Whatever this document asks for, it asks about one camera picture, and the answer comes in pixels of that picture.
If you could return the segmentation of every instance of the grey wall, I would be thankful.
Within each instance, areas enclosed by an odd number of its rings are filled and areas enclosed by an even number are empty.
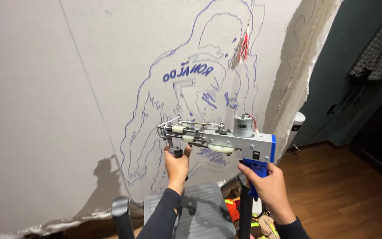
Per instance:
[[[346,95],[350,88],[348,72],[381,25],[382,0],[342,3],[310,79],[308,100],[300,110],[306,121],[293,143],[305,144],[331,119],[326,111]],[[345,111],[337,107],[334,119],[308,143],[350,143],[381,103],[382,86],[368,89],[356,106]]]

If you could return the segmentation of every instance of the electrical cord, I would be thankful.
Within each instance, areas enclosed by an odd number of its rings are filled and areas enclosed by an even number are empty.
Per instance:
[[[334,112],[331,112],[331,114],[332,114],[332,118],[328,121],[328,122],[326,122],[326,124],[324,124],[324,126],[322,126],[313,136],[312,136],[312,138],[310,138],[304,145],[306,145],[307,143],[309,143],[318,133],[319,133],[319,131],[321,131],[327,124],[329,124],[333,119],[334,119],[334,117],[335,117],[335,113]]]

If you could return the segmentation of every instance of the right hand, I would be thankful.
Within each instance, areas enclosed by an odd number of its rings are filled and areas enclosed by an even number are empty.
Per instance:
[[[273,163],[269,163],[268,176],[261,178],[244,164],[238,165],[238,169],[253,183],[257,195],[265,203],[276,223],[284,225],[296,220],[288,202],[282,170]]]

